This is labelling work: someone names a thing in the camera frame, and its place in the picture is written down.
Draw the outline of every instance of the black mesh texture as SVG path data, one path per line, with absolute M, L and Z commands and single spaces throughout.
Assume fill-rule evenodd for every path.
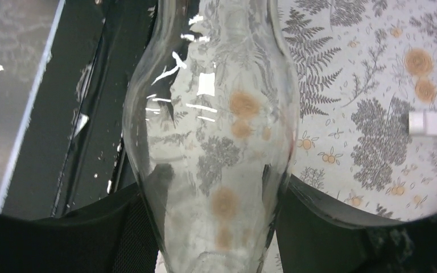
M 133 202 L 127 215 L 112 272 L 153 273 L 158 245 L 141 198 Z

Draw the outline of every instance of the floral tablecloth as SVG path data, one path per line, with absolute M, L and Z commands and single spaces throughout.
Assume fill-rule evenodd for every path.
M 302 92 L 294 175 L 379 216 L 437 212 L 437 138 L 407 133 L 408 111 L 437 111 L 437 0 L 279 6 Z M 282 272 L 275 239 L 263 271 Z

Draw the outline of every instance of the transparent glass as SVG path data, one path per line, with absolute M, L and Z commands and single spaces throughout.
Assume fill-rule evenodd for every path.
M 123 138 L 168 273 L 261 272 L 299 119 L 277 0 L 161 0 L 156 12 Z

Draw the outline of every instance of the white rectangular stick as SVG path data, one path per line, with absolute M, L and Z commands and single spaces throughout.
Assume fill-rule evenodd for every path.
M 410 135 L 437 136 L 437 113 L 435 112 L 410 112 Z

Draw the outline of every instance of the gray surface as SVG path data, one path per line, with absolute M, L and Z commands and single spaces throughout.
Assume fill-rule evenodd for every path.
M 58 0 L 0 0 L 0 185 Z

